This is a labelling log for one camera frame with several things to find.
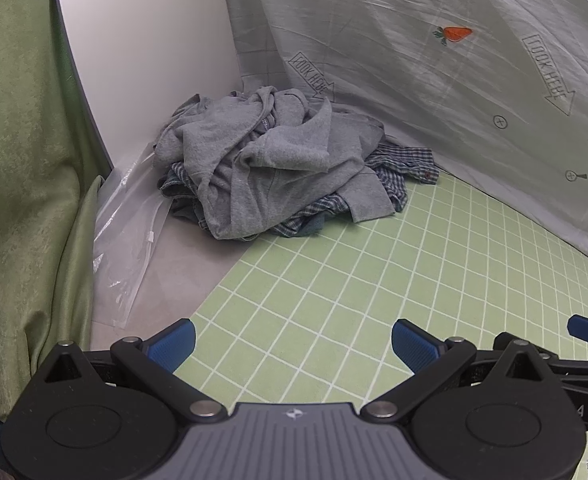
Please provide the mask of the grey zip hoodie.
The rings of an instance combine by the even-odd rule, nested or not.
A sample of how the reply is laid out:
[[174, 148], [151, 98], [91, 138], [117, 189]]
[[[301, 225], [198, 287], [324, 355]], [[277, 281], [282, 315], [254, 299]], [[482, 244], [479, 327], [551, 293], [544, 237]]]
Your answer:
[[262, 87], [217, 101], [193, 96], [160, 133], [154, 162], [185, 171], [213, 237], [239, 240], [331, 194], [356, 222], [393, 214], [365, 165], [383, 139], [383, 125], [369, 116]]

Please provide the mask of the green grid cutting mat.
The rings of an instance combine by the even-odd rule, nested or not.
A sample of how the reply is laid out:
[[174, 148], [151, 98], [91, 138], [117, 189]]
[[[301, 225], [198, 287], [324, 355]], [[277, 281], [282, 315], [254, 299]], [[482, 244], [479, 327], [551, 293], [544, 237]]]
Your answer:
[[388, 218], [246, 244], [192, 315], [179, 377], [228, 408], [362, 405], [410, 374], [390, 347], [399, 318], [480, 349], [507, 332], [588, 360], [566, 329], [588, 317], [588, 257], [450, 174], [408, 196]]

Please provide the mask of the clear plastic zip bag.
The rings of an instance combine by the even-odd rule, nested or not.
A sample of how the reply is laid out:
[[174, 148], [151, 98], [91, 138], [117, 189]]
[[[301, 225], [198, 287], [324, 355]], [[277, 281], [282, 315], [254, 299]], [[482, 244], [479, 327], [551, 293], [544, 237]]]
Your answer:
[[116, 167], [98, 194], [93, 240], [93, 320], [123, 328], [164, 228], [170, 200], [158, 191], [154, 145]]

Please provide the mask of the blue checked shirt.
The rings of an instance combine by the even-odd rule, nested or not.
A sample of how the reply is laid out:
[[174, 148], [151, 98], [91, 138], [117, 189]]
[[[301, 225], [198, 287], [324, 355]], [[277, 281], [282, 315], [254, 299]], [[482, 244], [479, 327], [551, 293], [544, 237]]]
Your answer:
[[[401, 212], [408, 203], [405, 178], [410, 177], [423, 184], [436, 184], [439, 169], [433, 153], [428, 148], [407, 148], [383, 141], [365, 159], [382, 185], [394, 212]], [[167, 174], [158, 181], [161, 194], [172, 200], [170, 213], [175, 218], [187, 220], [210, 233], [201, 202], [182, 162], [170, 166]], [[281, 237], [305, 237], [320, 232], [326, 221], [336, 217], [346, 218], [351, 213], [347, 200], [339, 193], [319, 198], [287, 220], [273, 226], [268, 233]]]

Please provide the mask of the green curtain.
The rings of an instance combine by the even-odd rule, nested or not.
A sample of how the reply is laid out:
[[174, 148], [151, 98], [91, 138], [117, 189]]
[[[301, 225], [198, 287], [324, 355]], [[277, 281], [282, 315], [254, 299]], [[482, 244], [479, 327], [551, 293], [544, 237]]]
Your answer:
[[89, 342], [108, 170], [59, 1], [0, 0], [0, 419], [57, 342]]

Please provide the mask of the white carrot print sheet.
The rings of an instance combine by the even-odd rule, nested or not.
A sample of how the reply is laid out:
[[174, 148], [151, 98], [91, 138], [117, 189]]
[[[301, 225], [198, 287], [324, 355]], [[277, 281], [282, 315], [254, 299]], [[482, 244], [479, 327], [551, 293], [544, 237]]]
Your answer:
[[588, 0], [227, 0], [246, 87], [358, 107], [588, 256]]

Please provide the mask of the white board panel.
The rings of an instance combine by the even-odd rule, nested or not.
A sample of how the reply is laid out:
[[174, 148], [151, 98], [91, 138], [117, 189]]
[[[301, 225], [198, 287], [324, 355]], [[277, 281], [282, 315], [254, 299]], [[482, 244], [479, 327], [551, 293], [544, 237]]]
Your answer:
[[115, 165], [187, 98], [241, 88], [225, 0], [60, 0], [77, 72]]

